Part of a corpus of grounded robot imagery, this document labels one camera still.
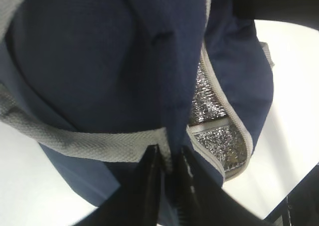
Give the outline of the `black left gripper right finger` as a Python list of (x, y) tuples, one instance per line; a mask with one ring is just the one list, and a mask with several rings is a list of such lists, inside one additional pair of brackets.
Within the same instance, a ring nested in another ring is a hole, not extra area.
[(225, 193), (184, 147), (175, 168), (181, 226), (263, 226), (264, 221)]

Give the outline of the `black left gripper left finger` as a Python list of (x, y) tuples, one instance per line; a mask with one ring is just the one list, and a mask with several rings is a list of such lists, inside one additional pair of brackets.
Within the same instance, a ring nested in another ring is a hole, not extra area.
[(160, 208), (161, 155), (147, 147), (128, 183), (82, 220), (83, 226), (155, 226)]

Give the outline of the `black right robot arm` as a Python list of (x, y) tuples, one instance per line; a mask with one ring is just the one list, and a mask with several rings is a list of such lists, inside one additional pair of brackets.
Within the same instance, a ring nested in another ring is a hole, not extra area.
[(319, 29), (319, 0), (233, 0), (242, 19), (288, 22)]

